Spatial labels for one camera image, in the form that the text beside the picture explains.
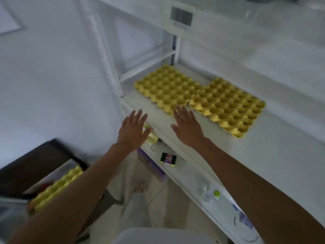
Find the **person's left hand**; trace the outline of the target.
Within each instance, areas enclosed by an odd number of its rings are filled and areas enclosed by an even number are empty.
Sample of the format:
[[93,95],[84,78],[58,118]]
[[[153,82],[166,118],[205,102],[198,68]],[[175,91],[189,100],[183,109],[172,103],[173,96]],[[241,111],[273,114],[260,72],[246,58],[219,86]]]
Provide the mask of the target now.
[[133,110],[128,116],[128,123],[125,127],[121,127],[116,142],[116,147],[124,152],[131,152],[138,149],[147,137],[142,133],[143,125],[148,114],[142,114],[143,124],[135,124],[135,115],[138,111]]

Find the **person's right hand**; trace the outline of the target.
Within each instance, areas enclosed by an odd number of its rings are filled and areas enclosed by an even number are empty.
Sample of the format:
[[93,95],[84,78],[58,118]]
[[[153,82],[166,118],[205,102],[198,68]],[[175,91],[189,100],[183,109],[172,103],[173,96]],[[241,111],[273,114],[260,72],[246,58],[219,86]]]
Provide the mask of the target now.
[[179,128],[179,135],[177,138],[185,145],[197,150],[202,142],[205,141],[205,136],[203,134],[200,124],[192,122],[190,112],[188,112],[188,121],[182,121],[180,118],[180,106],[176,106],[176,110],[173,111],[173,116],[176,121],[177,127]]

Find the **person's right forearm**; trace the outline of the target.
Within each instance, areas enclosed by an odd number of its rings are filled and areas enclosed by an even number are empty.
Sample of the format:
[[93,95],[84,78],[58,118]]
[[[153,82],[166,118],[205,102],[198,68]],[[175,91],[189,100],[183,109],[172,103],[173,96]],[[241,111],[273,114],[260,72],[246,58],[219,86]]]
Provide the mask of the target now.
[[208,138],[192,147],[205,159],[266,244],[325,244],[325,228],[272,184]]

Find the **yellow and white packet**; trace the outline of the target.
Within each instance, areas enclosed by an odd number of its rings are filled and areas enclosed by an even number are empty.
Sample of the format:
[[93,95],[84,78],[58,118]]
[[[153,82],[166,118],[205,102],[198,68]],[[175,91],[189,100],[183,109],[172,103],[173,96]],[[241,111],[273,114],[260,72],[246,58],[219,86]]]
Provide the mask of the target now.
[[[147,123],[144,123],[142,133],[144,133],[145,130],[149,129],[149,128],[151,129],[151,126],[148,125]],[[154,134],[153,132],[150,132],[144,143],[148,146],[152,146],[157,143],[158,139],[159,139],[159,137],[156,134]]]

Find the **yellow egg tray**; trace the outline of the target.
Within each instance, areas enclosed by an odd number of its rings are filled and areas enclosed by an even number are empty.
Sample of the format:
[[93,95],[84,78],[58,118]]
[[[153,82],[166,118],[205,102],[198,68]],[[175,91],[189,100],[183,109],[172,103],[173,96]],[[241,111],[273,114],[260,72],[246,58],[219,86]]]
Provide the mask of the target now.
[[261,114],[266,103],[221,77],[204,86],[189,106],[217,123],[236,138],[242,138]]
[[169,115],[203,89],[199,82],[167,64],[136,81],[134,87]]

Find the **small black printed box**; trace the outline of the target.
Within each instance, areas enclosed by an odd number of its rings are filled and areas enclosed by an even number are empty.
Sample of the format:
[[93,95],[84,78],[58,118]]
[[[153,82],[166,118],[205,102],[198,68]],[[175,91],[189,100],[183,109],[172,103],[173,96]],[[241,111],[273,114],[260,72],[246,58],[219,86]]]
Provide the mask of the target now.
[[177,156],[169,153],[162,152],[160,163],[175,167]]

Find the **purple cardboard box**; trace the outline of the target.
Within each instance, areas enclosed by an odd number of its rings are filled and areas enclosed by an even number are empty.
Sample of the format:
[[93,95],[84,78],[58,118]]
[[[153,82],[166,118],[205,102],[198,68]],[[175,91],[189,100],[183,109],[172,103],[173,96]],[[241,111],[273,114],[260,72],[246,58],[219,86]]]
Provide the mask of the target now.
[[160,182],[168,180],[166,173],[141,148],[137,149],[137,157]]

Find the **person's sandal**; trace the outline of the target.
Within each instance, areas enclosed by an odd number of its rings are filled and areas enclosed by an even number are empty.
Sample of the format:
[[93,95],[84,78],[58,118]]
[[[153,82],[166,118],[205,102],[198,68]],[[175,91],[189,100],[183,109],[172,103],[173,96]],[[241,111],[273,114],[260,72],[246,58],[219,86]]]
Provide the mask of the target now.
[[142,181],[139,185],[137,185],[132,193],[140,193],[142,195],[145,195],[147,191],[147,184],[145,181]]

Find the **clear bottle with green cap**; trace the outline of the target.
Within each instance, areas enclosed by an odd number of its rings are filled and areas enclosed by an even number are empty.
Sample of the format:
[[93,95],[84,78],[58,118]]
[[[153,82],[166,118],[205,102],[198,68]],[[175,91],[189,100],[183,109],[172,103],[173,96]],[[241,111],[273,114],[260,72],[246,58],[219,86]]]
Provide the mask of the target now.
[[221,192],[213,185],[202,184],[200,185],[201,199],[205,202],[214,202],[219,199]]

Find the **person's grey trouser leg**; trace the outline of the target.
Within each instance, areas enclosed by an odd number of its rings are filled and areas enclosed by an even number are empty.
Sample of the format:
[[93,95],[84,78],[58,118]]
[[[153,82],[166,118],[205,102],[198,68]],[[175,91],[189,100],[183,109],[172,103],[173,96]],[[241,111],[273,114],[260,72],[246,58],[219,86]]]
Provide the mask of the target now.
[[152,227],[148,207],[143,193],[134,192],[121,210],[117,232],[121,233],[130,228]]

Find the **white metal shelf rack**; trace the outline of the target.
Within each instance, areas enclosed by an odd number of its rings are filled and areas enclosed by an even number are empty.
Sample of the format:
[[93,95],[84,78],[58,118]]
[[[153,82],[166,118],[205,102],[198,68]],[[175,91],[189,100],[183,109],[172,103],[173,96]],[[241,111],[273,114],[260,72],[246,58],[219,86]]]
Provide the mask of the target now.
[[[142,149],[235,243],[264,243],[235,226],[238,206],[210,166],[179,141],[175,123],[134,83],[167,64],[207,86],[221,77],[266,103],[242,138],[193,110],[205,135],[287,194],[325,228],[325,0],[81,0],[101,63],[129,114],[142,109],[164,143]],[[190,27],[171,7],[193,13]],[[177,156],[175,167],[160,163]],[[201,199],[200,185],[221,192]]]

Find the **striped barcode label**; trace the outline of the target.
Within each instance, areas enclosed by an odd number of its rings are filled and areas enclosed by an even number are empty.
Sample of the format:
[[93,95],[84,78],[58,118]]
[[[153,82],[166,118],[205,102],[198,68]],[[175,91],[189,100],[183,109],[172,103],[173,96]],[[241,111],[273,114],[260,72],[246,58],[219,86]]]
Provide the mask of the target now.
[[170,19],[187,27],[191,27],[193,13],[177,7],[171,7]]

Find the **stack of yellow egg trays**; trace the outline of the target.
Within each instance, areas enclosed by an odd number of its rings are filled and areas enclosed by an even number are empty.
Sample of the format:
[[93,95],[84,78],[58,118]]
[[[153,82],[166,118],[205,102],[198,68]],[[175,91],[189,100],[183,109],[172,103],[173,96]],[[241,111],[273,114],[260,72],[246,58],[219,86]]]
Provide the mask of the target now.
[[53,184],[46,187],[45,190],[40,192],[34,199],[31,200],[31,211],[37,212],[43,208],[81,174],[83,174],[83,169],[80,166],[76,166],[74,169],[71,169],[67,174],[65,174],[60,180],[57,180]]

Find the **dark brown table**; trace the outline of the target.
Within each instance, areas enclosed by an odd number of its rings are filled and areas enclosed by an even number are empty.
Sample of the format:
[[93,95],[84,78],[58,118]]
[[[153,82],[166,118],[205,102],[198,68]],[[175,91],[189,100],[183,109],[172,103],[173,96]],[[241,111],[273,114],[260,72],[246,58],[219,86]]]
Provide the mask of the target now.
[[31,200],[37,192],[26,194],[34,186],[55,169],[70,159],[74,160],[84,171],[89,165],[76,157],[68,147],[58,139],[52,139],[32,151],[0,168],[0,197]]

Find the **person's grey shirt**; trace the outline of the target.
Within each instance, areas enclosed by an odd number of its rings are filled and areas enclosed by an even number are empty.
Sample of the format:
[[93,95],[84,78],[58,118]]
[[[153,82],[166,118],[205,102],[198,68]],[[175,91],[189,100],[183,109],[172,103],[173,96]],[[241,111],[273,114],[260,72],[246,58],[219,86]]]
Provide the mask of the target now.
[[122,231],[111,244],[217,244],[208,236],[181,229],[130,228]]

